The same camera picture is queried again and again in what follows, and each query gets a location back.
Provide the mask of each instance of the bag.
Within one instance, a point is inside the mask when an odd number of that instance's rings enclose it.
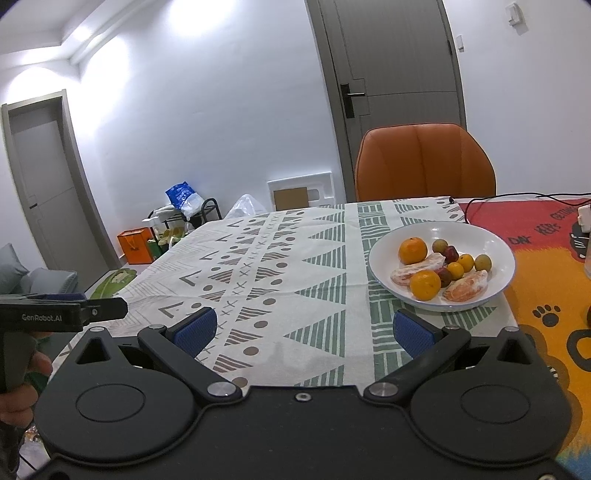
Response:
[[[191,218],[201,210],[204,200],[184,181],[166,190],[170,203],[180,210],[186,218]]]
[[[268,213],[266,208],[263,207],[263,205],[261,205],[252,195],[246,194],[238,199],[224,219],[248,217],[251,215],[260,215],[262,213]]]

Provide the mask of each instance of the white power adapter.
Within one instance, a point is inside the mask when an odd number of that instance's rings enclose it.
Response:
[[[579,207],[579,217],[577,220],[583,233],[591,232],[591,205]]]

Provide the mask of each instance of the gray sofa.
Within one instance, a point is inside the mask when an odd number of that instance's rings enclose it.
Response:
[[[78,273],[38,268],[29,273],[12,244],[0,248],[0,295],[72,293],[78,288]]]

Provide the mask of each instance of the gray door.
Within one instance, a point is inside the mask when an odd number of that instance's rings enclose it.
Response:
[[[363,135],[372,128],[462,124],[454,52],[437,0],[319,4],[353,163]]]
[[[10,113],[16,162],[28,208],[35,224],[31,232],[47,267],[73,270],[82,289],[101,278],[109,267],[90,229],[64,153],[61,103],[44,103],[29,111]]]

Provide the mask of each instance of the light switch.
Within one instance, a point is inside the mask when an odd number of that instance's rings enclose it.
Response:
[[[511,5],[509,5],[506,10],[507,17],[509,19],[509,25],[514,27],[515,25],[519,25],[524,22],[523,12],[516,2],[513,2]]]

